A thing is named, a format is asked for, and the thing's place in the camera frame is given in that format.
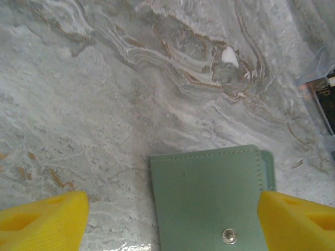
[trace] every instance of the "marble surface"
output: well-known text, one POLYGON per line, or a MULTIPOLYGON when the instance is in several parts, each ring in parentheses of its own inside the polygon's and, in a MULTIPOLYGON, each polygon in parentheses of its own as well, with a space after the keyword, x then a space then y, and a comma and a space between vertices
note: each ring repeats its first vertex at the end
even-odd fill
POLYGON ((274 153, 280 192, 333 206, 294 82, 335 41, 334 9, 0 0, 0 209, 85 190, 81 250, 159 250, 146 156, 241 144, 274 153))

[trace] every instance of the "sage green leather wallet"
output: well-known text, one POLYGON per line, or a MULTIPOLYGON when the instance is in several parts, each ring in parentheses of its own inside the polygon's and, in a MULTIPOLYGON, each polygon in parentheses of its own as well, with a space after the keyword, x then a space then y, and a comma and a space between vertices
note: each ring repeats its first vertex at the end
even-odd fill
POLYGON ((267 250, 260 193, 273 157, 254 145, 150 156, 161 251, 267 250))

